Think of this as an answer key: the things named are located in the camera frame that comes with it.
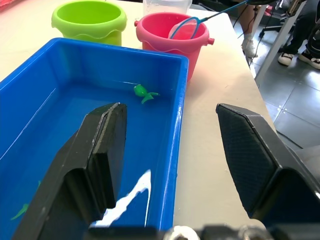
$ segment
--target black pants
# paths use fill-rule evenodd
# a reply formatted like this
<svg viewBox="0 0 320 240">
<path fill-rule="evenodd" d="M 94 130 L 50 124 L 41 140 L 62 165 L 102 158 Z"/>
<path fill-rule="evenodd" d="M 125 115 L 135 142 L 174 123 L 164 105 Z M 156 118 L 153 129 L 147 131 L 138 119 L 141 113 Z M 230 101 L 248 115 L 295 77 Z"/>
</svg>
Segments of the black pants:
<svg viewBox="0 0 320 240">
<path fill-rule="evenodd" d="M 316 25 L 316 13 L 319 0 L 307 0 L 298 19 L 296 20 L 290 45 L 283 48 L 286 54 L 297 54 L 304 40 Z"/>
</svg>

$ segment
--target person's leg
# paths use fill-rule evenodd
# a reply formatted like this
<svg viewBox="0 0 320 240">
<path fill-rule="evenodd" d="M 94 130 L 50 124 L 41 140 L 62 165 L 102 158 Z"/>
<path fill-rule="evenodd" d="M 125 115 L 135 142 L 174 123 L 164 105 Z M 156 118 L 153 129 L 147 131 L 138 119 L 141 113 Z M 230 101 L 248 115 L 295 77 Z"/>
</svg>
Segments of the person's leg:
<svg viewBox="0 0 320 240">
<path fill-rule="evenodd" d="M 241 3 L 243 0 L 234 0 L 234 2 Z M 253 41 L 252 35 L 252 28 L 254 25 L 255 19 L 255 11 L 254 6 L 252 5 L 242 5 L 238 7 L 238 14 L 239 14 L 239 23 L 241 25 L 243 31 L 243 42 L 242 42 L 242 49 L 245 55 L 249 58 L 255 58 L 256 55 L 256 48 Z"/>
<path fill-rule="evenodd" d="M 289 66 L 294 55 L 298 53 L 299 48 L 306 40 L 316 22 L 316 9 L 319 0 L 308 0 L 298 17 L 293 30 L 293 36 L 290 44 L 283 48 L 278 62 L 282 65 Z"/>
<path fill-rule="evenodd" d="M 242 5 L 238 7 L 238 14 L 241 15 L 239 17 L 239 23 L 244 35 L 252 33 L 255 18 L 254 8 L 252 5 Z"/>
</svg>

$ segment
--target pink bucket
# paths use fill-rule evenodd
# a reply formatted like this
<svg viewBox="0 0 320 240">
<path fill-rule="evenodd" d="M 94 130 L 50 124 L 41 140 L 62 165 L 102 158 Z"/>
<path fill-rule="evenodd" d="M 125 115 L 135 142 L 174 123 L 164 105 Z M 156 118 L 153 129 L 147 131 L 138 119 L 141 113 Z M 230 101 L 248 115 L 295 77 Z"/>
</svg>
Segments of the pink bucket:
<svg viewBox="0 0 320 240">
<path fill-rule="evenodd" d="M 214 39 L 209 38 L 209 31 L 201 23 L 195 37 L 187 40 L 168 39 L 171 28 L 181 21 L 190 18 L 188 15 L 159 12 L 144 16 L 140 21 L 135 21 L 136 36 L 142 42 L 144 50 L 180 54 L 189 59 L 188 81 L 191 79 L 202 46 L 214 44 Z"/>
</svg>

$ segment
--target white table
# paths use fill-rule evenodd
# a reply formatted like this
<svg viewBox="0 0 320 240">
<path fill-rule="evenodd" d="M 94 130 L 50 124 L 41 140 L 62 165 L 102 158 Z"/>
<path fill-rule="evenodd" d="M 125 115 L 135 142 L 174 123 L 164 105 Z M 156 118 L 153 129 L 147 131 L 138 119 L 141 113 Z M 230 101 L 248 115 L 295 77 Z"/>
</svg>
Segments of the white table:
<svg viewBox="0 0 320 240">
<path fill-rule="evenodd" d="M 51 14 L 66 0 L 24 0 L 0 14 L 0 80 L 47 41 L 62 35 L 51 28 Z M 134 21 L 142 16 L 141 3 L 117 1 L 127 13 L 123 46 L 141 48 Z M 211 12 L 190 10 L 207 17 Z M 259 224 L 248 218 L 228 170 L 221 140 L 217 103 L 227 103 L 260 113 L 272 125 L 266 106 L 243 56 L 228 15 L 207 26 L 215 38 L 202 47 L 188 86 L 175 194 L 175 225 L 200 228 L 204 224 Z"/>
</svg>

